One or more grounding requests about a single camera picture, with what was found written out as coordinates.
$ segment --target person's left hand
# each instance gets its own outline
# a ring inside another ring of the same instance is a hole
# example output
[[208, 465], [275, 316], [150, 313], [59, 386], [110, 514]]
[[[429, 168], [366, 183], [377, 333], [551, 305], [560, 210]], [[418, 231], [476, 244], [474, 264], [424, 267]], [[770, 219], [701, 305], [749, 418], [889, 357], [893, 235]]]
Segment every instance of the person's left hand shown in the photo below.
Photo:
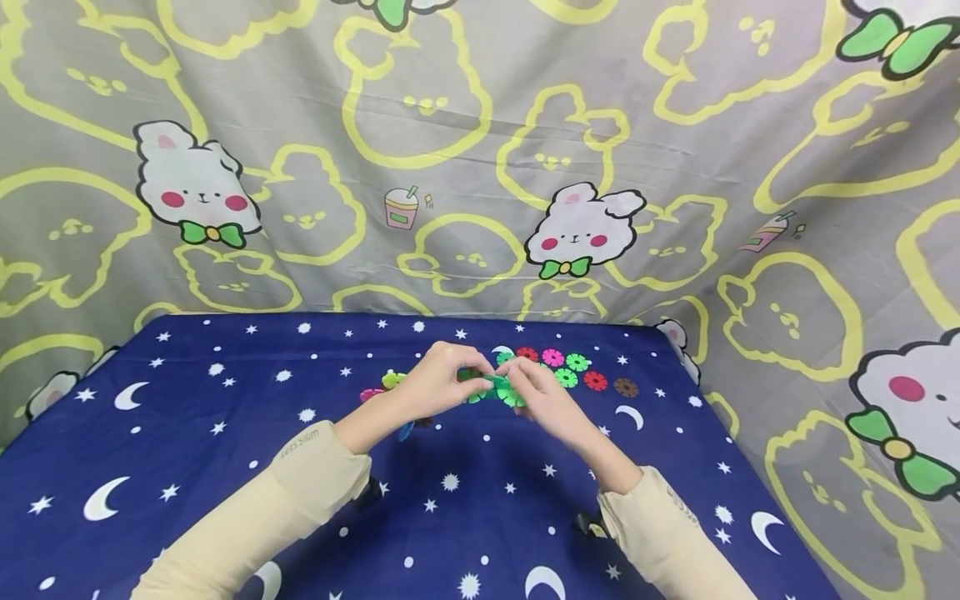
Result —
[[436, 342], [407, 376], [388, 394], [403, 403], [410, 420], [433, 417], [457, 406], [468, 396], [493, 387], [487, 379], [457, 380], [457, 371], [473, 367], [493, 374], [490, 361], [476, 348]]

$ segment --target white crescent moon print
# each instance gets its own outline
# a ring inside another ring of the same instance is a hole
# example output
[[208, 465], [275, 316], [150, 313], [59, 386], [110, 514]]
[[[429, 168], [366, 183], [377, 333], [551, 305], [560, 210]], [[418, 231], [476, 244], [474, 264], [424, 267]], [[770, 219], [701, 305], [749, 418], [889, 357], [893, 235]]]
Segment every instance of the white crescent moon print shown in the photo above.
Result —
[[117, 397], [113, 399], [114, 408], [122, 411], [131, 411], [139, 404], [133, 401], [133, 393], [142, 388], [143, 386], [150, 383], [149, 381], [140, 381], [139, 383], [132, 383], [123, 389], [120, 394], [117, 394]]
[[643, 415], [640, 414], [633, 406], [627, 406], [626, 404], [621, 404], [616, 407], [616, 410], [613, 411], [615, 414], [623, 413], [624, 415], [630, 415], [634, 418], [634, 423], [636, 423], [636, 430], [639, 431], [643, 428]]
[[782, 525], [783, 521], [771, 515], [770, 513], [764, 513], [763, 511], [757, 511], [750, 517], [750, 526], [754, 529], [754, 535], [760, 543], [766, 546], [767, 550], [770, 550], [774, 554], [779, 555], [780, 551], [774, 547], [774, 544], [770, 543], [770, 539], [767, 538], [767, 527], [771, 525]]
[[114, 511], [107, 506], [107, 501], [109, 500], [110, 493], [128, 479], [130, 479], [130, 477], [117, 477], [97, 488], [97, 491], [94, 492], [86, 500], [86, 504], [84, 504], [84, 518], [88, 521], [102, 521], [105, 518], [116, 515], [118, 511]]
[[259, 577], [263, 582], [263, 595], [260, 596], [260, 600], [276, 600], [276, 596], [280, 593], [280, 584], [283, 583], [280, 566], [273, 561], [268, 561], [258, 568], [253, 576]]
[[557, 571], [553, 570], [549, 566], [535, 566], [530, 569], [530, 572], [527, 573], [527, 582], [524, 585], [524, 590], [526, 597], [530, 597], [530, 592], [536, 586], [547, 586], [550, 589], [553, 589], [553, 592], [557, 594], [559, 600], [566, 600], [566, 588], [564, 588], [564, 580], [560, 578], [560, 575], [557, 574]]

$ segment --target hand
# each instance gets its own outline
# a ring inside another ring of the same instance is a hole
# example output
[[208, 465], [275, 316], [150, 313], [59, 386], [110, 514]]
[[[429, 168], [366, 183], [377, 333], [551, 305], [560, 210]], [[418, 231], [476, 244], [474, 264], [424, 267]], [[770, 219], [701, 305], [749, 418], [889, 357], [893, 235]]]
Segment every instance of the hand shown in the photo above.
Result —
[[506, 375], [526, 403], [514, 412], [535, 421], [567, 446], [582, 446], [598, 432], [549, 369], [521, 356], [501, 365], [496, 374]]
[[492, 375], [490, 361], [476, 348], [437, 342], [388, 394], [405, 406], [410, 420], [425, 419], [462, 404], [468, 396], [493, 387], [487, 379], [458, 381], [457, 371], [473, 367]]

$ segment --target person's right hand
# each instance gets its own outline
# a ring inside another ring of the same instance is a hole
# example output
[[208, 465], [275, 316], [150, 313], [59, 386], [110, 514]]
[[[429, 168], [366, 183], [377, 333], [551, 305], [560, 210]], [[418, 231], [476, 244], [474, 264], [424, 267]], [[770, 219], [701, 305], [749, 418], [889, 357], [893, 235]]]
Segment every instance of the person's right hand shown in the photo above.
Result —
[[580, 446], [598, 430], [552, 371], [520, 356], [497, 369], [526, 403], [518, 415], [535, 421], [567, 446]]

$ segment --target fabric backdrop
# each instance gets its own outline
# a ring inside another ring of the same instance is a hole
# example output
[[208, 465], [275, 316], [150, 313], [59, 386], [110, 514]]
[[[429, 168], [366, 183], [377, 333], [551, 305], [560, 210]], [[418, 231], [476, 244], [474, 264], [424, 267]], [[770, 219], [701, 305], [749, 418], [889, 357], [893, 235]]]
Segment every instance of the fabric backdrop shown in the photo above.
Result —
[[958, 34], [960, 0], [0, 0], [0, 445], [164, 313], [663, 323], [844, 597], [952, 597]]

